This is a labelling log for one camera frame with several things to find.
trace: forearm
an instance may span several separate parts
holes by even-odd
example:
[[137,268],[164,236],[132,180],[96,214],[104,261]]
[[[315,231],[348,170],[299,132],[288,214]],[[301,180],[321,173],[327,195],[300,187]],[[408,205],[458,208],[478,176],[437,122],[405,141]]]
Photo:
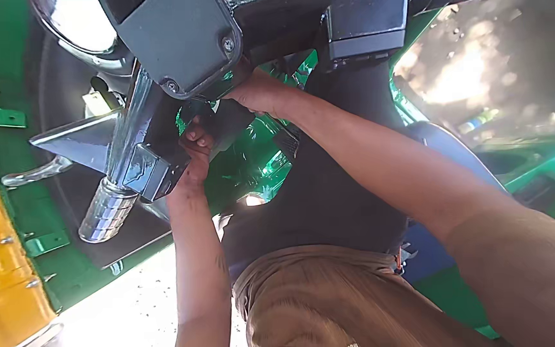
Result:
[[326,101],[293,90],[279,113],[359,184],[425,224],[439,239],[492,204],[515,204],[441,154]]
[[[230,284],[203,187],[177,186],[167,203],[176,249],[177,308],[180,333],[184,333],[181,337],[193,339],[198,335],[197,328],[211,321],[218,330],[212,334],[222,335],[223,339],[224,334],[230,334]],[[183,331],[186,326],[189,334]]]

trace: metal rivet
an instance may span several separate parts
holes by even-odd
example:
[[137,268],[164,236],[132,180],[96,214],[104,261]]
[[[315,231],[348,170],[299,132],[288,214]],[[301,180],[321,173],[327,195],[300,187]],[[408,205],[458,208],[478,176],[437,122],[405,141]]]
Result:
[[2,238],[0,240],[0,245],[9,245],[11,243],[14,243],[14,238],[12,238],[11,236],[8,236],[6,238]]
[[235,41],[230,37],[222,39],[222,46],[226,52],[232,52],[235,49]]
[[44,281],[48,282],[50,279],[52,279],[55,276],[57,276],[57,273],[51,273],[50,275],[46,275],[44,276]]
[[27,283],[25,288],[35,288],[40,284],[39,280],[32,280],[31,282]]

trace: screw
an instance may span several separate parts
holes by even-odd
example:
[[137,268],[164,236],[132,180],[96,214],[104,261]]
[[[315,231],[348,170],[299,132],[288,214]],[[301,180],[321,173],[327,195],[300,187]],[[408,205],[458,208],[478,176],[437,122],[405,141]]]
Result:
[[32,280],[31,282],[27,283],[25,288],[34,288],[40,284],[39,280]]
[[177,93],[179,91],[179,86],[173,80],[168,80],[166,82],[166,87],[170,89],[173,93]]
[[14,242],[14,239],[11,236],[8,236],[0,240],[0,245],[9,245],[13,242]]
[[222,46],[226,52],[232,52],[235,49],[235,41],[230,37],[225,37],[222,39]]
[[50,275],[44,276],[44,281],[48,282],[51,278],[57,276],[57,273],[51,273]]

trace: floor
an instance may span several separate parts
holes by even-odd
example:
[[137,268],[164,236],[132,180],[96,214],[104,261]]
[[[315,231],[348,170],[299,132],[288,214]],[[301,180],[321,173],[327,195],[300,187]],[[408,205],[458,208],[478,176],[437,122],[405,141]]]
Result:
[[[57,318],[49,347],[172,347],[177,336],[174,247],[124,273]],[[247,346],[245,322],[233,310],[231,346]]]

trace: khaki shirt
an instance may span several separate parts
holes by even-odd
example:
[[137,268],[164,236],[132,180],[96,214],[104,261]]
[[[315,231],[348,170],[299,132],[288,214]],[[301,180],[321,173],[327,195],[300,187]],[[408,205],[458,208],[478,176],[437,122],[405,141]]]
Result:
[[[491,326],[517,346],[555,346],[555,220],[488,210],[445,244]],[[491,346],[389,269],[386,254],[298,246],[267,254],[234,286],[250,346]]]

